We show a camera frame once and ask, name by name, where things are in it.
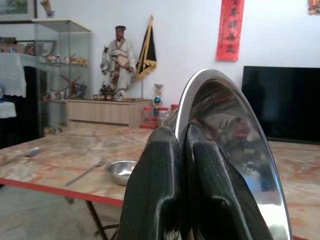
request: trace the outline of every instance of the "red table edge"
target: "red table edge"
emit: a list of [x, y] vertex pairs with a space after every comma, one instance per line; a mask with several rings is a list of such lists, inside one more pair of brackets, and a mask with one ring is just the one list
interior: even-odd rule
[[122, 207], [124, 202], [120, 199], [115, 199], [115, 198], [110, 198], [105, 196], [96, 196], [88, 193], [60, 189], [60, 188], [51, 187], [51, 186], [42, 186], [34, 183], [16, 181], [11, 179], [1, 178], [1, 177], [0, 177], [0, 184], [20, 187], [24, 189], [32, 189], [32, 190], [45, 192], [49, 194], [63, 195], [66, 197], [77, 198], [77, 199], [82, 199], [86, 201], [108, 204], [108, 205], [113, 205], [118, 207]]

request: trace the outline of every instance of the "black tv screen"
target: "black tv screen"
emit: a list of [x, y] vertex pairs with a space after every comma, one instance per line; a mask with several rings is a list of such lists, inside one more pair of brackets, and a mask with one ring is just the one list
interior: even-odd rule
[[245, 66], [242, 92], [269, 140], [320, 144], [320, 68]]

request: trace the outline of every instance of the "table leg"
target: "table leg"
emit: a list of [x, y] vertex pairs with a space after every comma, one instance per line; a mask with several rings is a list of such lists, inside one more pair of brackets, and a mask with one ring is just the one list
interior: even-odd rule
[[96, 209], [94, 207], [94, 205], [92, 204], [91, 201], [85, 201], [86, 205], [88, 206], [88, 209], [90, 210], [90, 213], [92, 215], [92, 218], [94, 220], [94, 223], [96, 225], [96, 227], [98, 228], [98, 232], [100, 233], [100, 236], [103, 240], [109, 240], [107, 237], [107, 234], [104, 230], [104, 227], [102, 226], [100, 219], [98, 217], [98, 214], [96, 212]]

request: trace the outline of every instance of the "black rubber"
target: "black rubber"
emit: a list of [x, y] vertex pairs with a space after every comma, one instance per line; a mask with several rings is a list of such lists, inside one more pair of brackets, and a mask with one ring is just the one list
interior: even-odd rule
[[190, 218], [183, 172], [173, 130], [154, 130], [127, 183], [117, 240], [177, 240], [180, 232], [186, 239]]
[[194, 124], [186, 158], [195, 240], [273, 240], [244, 178]]

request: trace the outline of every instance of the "white tablecloth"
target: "white tablecloth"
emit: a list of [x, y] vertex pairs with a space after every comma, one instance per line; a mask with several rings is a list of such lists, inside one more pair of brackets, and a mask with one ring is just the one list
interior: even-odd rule
[[14, 118], [16, 116], [16, 106], [13, 102], [0, 102], [0, 119]]
[[0, 53], [0, 84], [5, 95], [26, 97], [24, 67], [36, 67], [36, 57], [20, 53]]

